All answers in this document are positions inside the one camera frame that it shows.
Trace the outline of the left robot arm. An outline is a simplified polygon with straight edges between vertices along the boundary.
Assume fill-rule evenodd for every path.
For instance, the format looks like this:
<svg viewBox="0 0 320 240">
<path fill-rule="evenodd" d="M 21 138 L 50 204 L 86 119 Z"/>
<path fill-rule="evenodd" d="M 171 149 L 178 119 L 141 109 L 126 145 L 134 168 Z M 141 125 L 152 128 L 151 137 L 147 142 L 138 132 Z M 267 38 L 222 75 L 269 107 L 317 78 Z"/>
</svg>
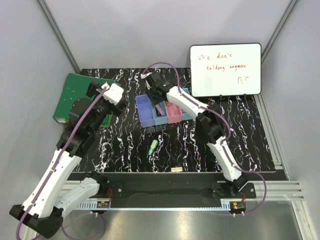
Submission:
<svg viewBox="0 0 320 240">
<path fill-rule="evenodd" d="M 18 220 L 16 239 L 21 239 L 22 226 L 32 230 L 37 237 L 51 238 L 79 204 L 93 196 L 103 198 L 108 193 L 108 178 L 93 171 L 69 192 L 59 195 L 74 168 L 95 142 L 106 116 L 119 116 L 126 106 L 125 91 L 121 86 L 95 80 L 89 84 L 86 97 L 72 103 L 69 120 L 47 170 L 30 196 L 9 211 Z"/>
</svg>

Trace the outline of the purple rectangular bin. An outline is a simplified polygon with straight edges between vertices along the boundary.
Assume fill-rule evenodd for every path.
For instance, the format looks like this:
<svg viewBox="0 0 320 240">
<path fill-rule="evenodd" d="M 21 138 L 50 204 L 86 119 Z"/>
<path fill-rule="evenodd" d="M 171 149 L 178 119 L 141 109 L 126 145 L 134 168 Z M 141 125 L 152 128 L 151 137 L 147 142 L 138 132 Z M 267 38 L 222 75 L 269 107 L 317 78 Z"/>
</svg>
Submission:
<svg viewBox="0 0 320 240">
<path fill-rule="evenodd" d="M 139 95 L 135 97 L 139 121 L 142 128 L 148 128 L 155 125 L 155 119 L 153 117 L 152 103 L 149 97 Z"/>
</svg>

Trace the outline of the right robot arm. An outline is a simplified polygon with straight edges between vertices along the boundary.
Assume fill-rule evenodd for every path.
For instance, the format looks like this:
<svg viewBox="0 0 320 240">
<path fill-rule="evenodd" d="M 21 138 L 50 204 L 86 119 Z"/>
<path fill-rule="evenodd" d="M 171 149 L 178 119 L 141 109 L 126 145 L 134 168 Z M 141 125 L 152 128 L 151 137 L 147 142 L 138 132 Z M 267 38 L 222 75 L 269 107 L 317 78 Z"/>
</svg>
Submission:
<svg viewBox="0 0 320 240">
<path fill-rule="evenodd" d="M 200 102 L 182 90 L 176 82 L 163 79 L 157 72 L 142 75 L 141 78 L 145 81 L 146 93 L 153 104 L 166 101 L 192 116 L 195 135 L 209 147 L 222 169 L 225 184 L 220 188 L 221 195 L 235 199 L 243 195 L 248 181 L 228 146 L 228 136 L 223 129 L 227 122 L 218 113 L 217 106 Z"/>
</svg>

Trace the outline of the pink highlighter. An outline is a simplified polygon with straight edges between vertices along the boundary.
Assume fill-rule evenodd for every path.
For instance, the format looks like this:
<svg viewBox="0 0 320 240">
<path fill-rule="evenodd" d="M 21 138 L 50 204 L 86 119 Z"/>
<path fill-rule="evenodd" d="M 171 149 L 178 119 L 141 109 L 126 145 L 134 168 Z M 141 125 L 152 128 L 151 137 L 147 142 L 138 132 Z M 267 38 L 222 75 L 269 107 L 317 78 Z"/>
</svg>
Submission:
<svg viewBox="0 0 320 240">
<path fill-rule="evenodd" d="M 156 111 L 156 115 L 158 117 L 163 117 L 165 115 L 164 110 L 161 108 L 161 106 L 159 104 L 155 105 L 155 111 Z"/>
</svg>

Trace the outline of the pink rectangular bin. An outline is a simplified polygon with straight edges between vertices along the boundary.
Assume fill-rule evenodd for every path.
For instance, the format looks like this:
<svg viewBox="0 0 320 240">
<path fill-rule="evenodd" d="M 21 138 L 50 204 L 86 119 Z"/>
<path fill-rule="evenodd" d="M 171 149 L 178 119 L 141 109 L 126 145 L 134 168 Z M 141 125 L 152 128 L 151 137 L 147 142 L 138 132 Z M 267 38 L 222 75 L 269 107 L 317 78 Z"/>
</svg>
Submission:
<svg viewBox="0 0 320 240">
<path fill-rule="evenodd" d="M 167 112 L 168 124 L 180 123 L 182 121 L 182 111 L 179 106 L 165 101 L 165 109 Z"/>
</svg>

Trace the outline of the green highlighter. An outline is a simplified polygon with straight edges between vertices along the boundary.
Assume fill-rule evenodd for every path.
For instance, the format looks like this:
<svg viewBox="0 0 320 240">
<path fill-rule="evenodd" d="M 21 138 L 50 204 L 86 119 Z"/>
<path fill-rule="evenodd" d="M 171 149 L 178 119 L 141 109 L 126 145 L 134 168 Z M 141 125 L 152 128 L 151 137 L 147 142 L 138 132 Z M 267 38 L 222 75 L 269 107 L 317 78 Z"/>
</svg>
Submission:
<svg viewBox="0 0 320 240">
<path fill-rule="evenodd" d="M 158 141 L 156 139 L 154 139 L 152 142 L 151 142 L 151 145 L 149 147 L 149 150 L 148 150 L 148 155 L 151 156 L 154 151 L 156 150 L 157 148 L 157 145 L 158 145 Z"/>
</svg>

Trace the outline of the light blue end bin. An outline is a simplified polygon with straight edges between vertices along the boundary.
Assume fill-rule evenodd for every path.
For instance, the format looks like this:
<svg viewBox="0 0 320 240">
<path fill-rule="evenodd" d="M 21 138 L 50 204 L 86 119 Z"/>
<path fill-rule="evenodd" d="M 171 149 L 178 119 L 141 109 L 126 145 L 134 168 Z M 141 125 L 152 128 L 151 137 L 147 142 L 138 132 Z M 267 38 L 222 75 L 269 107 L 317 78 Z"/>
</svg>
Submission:
<svg viewBox="0 0 320 240">
<path fill-rule="evenodd" d="M 188 95 L 190 94 L 188 88 L 183 88 L 182 90 L 185 91 Z M 189 113 L 184 111 L 182 108 L 180 110 L 181 110 L 181 120 L 182 121 L 189 121 L 189 120 L 194 119 L 192 115 L 190 115 Z"/>
</svg>

